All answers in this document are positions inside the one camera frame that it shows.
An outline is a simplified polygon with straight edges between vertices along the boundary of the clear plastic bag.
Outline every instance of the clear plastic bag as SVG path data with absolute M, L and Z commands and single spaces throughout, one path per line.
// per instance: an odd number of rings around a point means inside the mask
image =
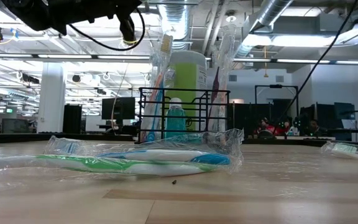
M 151 84 L 155 88 L 164 88 L 165 74 L 168 70 L 168 64 L 171 57 L 172 36 L 164 35 L 161 45 L 152 49 L 153 53 L 150 56 L 152 59 L 153 70 L 151 74 Z M 147 101 L 163 101 L 161 90 L 152 90 L 147 94 Z M 161 104 L 159 103 L 146 103 L 144 109 L 145 115 L 161 115 Z M 148 130 L 160 129 L 160 118 L 143 118 L 141 128 Z M 140 133 L 140 142 L 154 141 L 161 139 L 160 132 L 158 131 L 142 131 Z
M 84 141 L 52 137 L 46 154 L 94 156 L 135 161 L 172 161 L 212 165 L 234 172 L 242 164 L 240 145 L 244 132 L 238 129 L 221 132 L 186 134 L 154 142 L 134 144 L 87 144 Z
M 234 44 L 236 26 L 229 24 L 222 28 L 223 37 L 219 50 L 213 51 L 214 68 L 216 69 L 216 76 L 214 78 L 213 90 L 227 90 L 227 82 L 229 80 L 229 73 L 232 70 L 232 63 L 235 56 Z M 212 103 L 227 103 L 226 93 L 213 93 L 211 97 Z M 209 111 L 210 117 L 226 116 L 225 106 L 211 106 Z M 224 119 L 214 119 L 208 121 L 208 130 L 222 131 L 226 128 L 226 121 Z
M 66 169 L 89 173 L 175 176 L 215 170 L 216 166 L 194 162 L 135 161 L 110 157 L 37 155 L 0 156 L 0 170 L 24 167 Z
M 323 154 L 330 154 L 340 158 L 358 159 L 358 145 L 329 142 L 321 148 Z

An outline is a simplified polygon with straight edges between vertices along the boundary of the table surface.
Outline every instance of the table surface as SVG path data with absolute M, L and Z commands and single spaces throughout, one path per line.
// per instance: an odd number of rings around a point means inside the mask
M 46 142 L 0 144 L 40 154 Z M 96 176 L 0 171 L 0 223 L 358 223 L 358 161 L 317 147 L 243 145 L 235 174 Z

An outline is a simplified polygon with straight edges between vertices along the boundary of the mouthwash bottle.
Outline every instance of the mouthwash bottle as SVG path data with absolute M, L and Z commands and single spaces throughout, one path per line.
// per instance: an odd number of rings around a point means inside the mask
M 181 99 L 172 98 L 170 101 L 169 110 L 167 111 L 167 116 L 182 116 L 183 118 L 166 118 L 165 119 L 165 130 L 177 130 L 177 131 L 186 131 L 186 113 L 185 110 L 181 108 Z M 186 132 L 166 132 L 165 137 L 174 137 Z

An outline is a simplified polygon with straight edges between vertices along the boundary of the person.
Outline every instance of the person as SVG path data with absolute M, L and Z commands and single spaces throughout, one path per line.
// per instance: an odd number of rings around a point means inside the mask
M 311 119 L 309 123 L 310 136 L 324 136 L 327 134 L 327 129 L 319 126 L 316 119 Z

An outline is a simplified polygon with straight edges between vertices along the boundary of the pipe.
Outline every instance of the pipe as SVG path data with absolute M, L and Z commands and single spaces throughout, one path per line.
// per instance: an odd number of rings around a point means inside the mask
M 293 0 L 264 0 L 257 20 L 263 26 L 271 26 L 292 2 Z
M 263 27 L 263 26 L 271 26 L 273 23 L 283 14 L 283 12 L 290 6 L 293 0 L 264 0 L 260 10 L 257 11 L 259 15 L 257 15 L 256 20 L 250 21 L 251 18 L 248 17 L 246 20 L 246 31 L 245 31 L 245 38 L 250 31 L 255 29 L 256 27 Z M 247 45 L 243 43 L 239 46 L 237 50 L 236 57 L 242 58 L 246 57 L 249 52 L 252 50 L 254 46 Z
M 211 10 L 211 18 L 209 20 L 208 28 L 206 29 L 206 32 L 205 32 L 203 49 L 201 51 L 201 53 L 203 53 L 203 54 L 206 53 L 205 51 L 206 51 L 206 47 L 208 45 L 209 37 L 211 36 L 212 28 L 214 26 L 215 16 L 218 11 L 218 5 L 219 5 L 219 0 L 214 0 L 213 5 L 212 5 L 212 10 Z
M 219 16 L 219 19 L 216 22 L 216 26 L 215 26 L 215 29 L 214 29 L 214 34 L 212 35 L 211 43 L 209 44 L 208 55 L 211 54 L 211 51 L 212 51 L 211 47 L 215 44 L 216 37 L 218 36 L 219 29 L 221 28 L 221 24 L 222 24 L 222 21 L 223 21 L 223 18 L 225 16 L 225 14 L 226 14 L 227 5 L 229 4 L 229 2 L 230 2 L 230 0 L 224 0 L 223 1 L 223 5 L 222 5 L 222 9 L 221 9 L 221 15 Z
M 158 5 L 158 9 L 162 17 L 162 32 L 172 35 L 174 40 L 186 40 L 189 30 L 189 6 L 167 4 Z M 172 49 L 186 50 L 188 49 L 188 44 L 184 42 L 174 42 Z

